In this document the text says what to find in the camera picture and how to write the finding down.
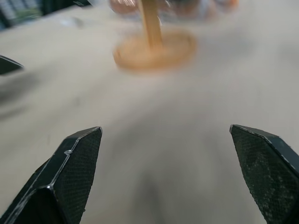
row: wooden post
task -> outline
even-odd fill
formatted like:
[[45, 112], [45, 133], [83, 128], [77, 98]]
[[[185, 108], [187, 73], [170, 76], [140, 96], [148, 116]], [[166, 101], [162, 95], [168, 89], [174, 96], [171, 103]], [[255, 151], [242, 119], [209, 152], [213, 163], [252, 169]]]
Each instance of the wooden post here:
[[143, 30], [150, 49], [162, 46], [162, 35], [156, 0], [138, 0]]

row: wooden table surface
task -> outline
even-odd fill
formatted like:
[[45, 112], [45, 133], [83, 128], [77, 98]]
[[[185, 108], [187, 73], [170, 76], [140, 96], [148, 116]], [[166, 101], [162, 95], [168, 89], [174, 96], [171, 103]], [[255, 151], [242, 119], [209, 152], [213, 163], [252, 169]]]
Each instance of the wooden table surface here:
[[64, 137], [102, 126], [82, 223], [265, 223], [229, 126], [299, 149], [298, 10], [296, 0], [241, 1], [225, 21], [184, 25], [198, 37], [195, 58], [147, 74], [112, 57], [140, 24], [98, 8], [1, 32], [0, 53], [26, 69], [0, 77], [0, 212]]

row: wooden dowel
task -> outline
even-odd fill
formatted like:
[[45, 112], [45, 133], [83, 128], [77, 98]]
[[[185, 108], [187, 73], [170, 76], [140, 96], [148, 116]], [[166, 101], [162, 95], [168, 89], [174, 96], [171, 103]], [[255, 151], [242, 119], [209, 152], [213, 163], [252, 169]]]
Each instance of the wooden dowel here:
[[143, 30], [149, 48], [155, 49], [161, 47], [162, 36], [156, 0], [138, 0], [138, 5], [142, 15]]

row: wooden stand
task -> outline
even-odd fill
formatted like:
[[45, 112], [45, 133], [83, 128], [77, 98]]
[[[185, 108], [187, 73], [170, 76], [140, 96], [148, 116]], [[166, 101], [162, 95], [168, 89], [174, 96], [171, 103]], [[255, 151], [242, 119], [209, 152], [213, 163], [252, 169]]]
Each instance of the wooden stand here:
[[131, 70], [178, 65], [196, 51], [196, 39], [187, 32], [161, 33], [156, 0], [139, 0], [144, 35], [125, 40], [114, 52], [115, 63]]

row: round wooden base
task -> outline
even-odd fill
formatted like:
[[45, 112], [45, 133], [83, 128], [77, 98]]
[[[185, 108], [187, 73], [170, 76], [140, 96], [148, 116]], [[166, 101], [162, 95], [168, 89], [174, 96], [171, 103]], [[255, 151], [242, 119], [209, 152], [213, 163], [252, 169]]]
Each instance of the round wooden base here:
[[162, 33], [162, 45], [150, 48], [142, 35], [125, 40], [114, 52], [115, 63], [131, 70], [151, 70], [176, 66], [196, 51], [197, 41], [189, 33]]

